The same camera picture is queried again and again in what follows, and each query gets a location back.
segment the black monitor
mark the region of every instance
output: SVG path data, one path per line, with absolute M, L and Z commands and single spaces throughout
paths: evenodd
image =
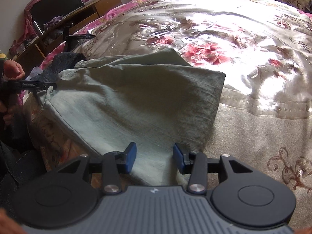
M 41 0 L 30 9 L 32 21 L 37 21 L 40 29 L 44 24 L 58 16 L 66 16 L 76 9 L 84 6 L 82 0 Z

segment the satin bedspread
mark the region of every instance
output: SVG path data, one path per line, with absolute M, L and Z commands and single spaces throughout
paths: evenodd
M 307 15 L 272 0 L 145 0 L 92 33 L 96 37 L 76 49 L 87 59 L 170 47 L 193 66 L 224 72 L 204 152 L 210 158 L 231 154 L 286 184 L 297 198 L 291 227 L 312 225 L 312 23 Z M 32 96 L 25 110 L 48 168 L 85 152 L 41 115 Z M 217 184 L 215 175 L 208 178 L 211 187 Z

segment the pink cloth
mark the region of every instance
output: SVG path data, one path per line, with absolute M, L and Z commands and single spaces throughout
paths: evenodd
M 84 28 L 82 28 L 78 32 L 76 32 L 75 34 L 86 34 L 87 31 L 89 31 L 90 29 L 93 29 L 93 28 L 95 28 L 95 27 L 97 27 L 97 26 L 99 26 L 101 24 L 104 24 L 106 21 L 116 17 L 117 15 L 119 15 L 122 12 L 130 10 L 131 8 L 139 5 L 140 3 L 144 2 L 144 1 L 146 1 L 146 0 L 132 0 L 129 3 L 123 4 L 121 6 L 118 6 L 117 8 L 111 9 L 109 12 L 106 13 L 106 15 L 104 15 L 103 17 L 100 17 L 97 20 L 89 23 Z M 51 53 L 49 53 L 47 55 L 47 57 L 45 58 L 45 60 L 41 63 L 40 68 L 42 70 L 44 70 L 45 67 L 50 63 L 50 61 L 53 60 L 55 55 L 60 54 L 61 52 L 63 52 L 64 46 L 65 46 L 65 42 L 60 44 Z
M 37 35 L 32 27 L 32 15 L 30 13 L 33 5 L 41 0 L 31 0 L 24 10 L 24 34 L 16 41 L 14 40 L 13 45 L 10 48 L 10 54 L 15 55 L 16 49 L 23 43 L 26 39 L 31 39 L 32 35 Z

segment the tv stand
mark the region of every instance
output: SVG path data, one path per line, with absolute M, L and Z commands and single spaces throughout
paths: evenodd
M 46 56 L 57 48 L 63 42 L 63 35 L 59 36 L 50 45 L 44 44 L 44 39 L 55 29 L 63 29 L 65 26 L 70 26 L 70 34 L 74 34 L 87 24 L 104 16 L 111 9 L 121 5 L 121 0 L 96 0 L 84 7 L 65 16 L 63 20 L 48 31 L 45 31 L 42 36 L 33 41 L 26 50 L 17 57 L 18 62 L 25 71 L 25 77 L 29 76 L 32 69 L 40 66 Z

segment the bedspread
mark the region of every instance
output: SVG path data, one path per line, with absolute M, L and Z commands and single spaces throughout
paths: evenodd
M 297 198 L 291 227 L 312 225 L 309 15 L 272 0 L 142 0 L 93 34 L 75 50 L 87 59 L 170 47 L 192 66 L 224 72 L 205 153 L 232 154 L 288 185 Z M 46 163 L 58 165 L 85 152 L 42 115 L 32 96 L 25 110 Z M 215 186 L 216 176 L 209 181 Z

